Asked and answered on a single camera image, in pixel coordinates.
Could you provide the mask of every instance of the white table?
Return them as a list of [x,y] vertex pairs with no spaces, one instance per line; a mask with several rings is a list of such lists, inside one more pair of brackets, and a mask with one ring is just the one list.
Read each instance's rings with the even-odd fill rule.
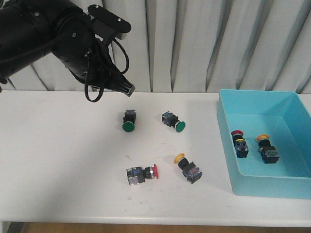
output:
[[[301,95],[311,111],[311,95]],[[218,94],[4,91],[0,94],[0,221],[311,226],[311,200],[236,196],[218,128]],[[135,130],[122,130],[136,109]],[[176,133],[161,122],[172,111]],[[174,157],[202,178],[190,184]],[[129,186],[126,169],[157,164]]]

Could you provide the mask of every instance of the floor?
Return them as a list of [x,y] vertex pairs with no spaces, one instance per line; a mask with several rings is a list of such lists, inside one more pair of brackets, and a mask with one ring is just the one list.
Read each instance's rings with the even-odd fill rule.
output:
[[25,223],[21,233],[311,233],[311,228]]

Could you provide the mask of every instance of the white curtain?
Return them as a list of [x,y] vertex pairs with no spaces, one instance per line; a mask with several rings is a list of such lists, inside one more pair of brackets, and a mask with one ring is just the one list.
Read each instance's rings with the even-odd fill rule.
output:
[[[220,89],[311,93],[311,0],[73,0],[103,5],[129,21],[121,42],[125,76],[138,92],[217,93]],[[121,70],[125,58],[112,44]],[[83,90],[48,55],[4,89]]]

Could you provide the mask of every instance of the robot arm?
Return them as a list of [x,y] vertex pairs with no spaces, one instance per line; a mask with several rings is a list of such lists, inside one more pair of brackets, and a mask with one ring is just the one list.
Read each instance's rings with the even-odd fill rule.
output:
[[[131,96],[135,87],[123,76],[128,57],[115,39],[129,32],[131,25],[98,5],[89,6],[88,13],[70,0],[6,2],[0,10],[0,83],[52,52],[85,85],[89,101],[98,101],[104,88]],[[112,41],[127,60],[122,72],[109,55]],[[89,98],[88,86],[99,89],[96,99]]]

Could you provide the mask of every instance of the blue plastic bin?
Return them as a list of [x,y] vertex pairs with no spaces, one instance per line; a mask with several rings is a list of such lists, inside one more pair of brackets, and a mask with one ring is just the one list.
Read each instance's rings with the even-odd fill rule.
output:
[[[295,92],[221,90],[218,124],[236,195],[311,199],[311,117]],[[238,158],[231,132],[242,130],[247,158]],[[265,164],[256,137],[266,133],[279,152]]]

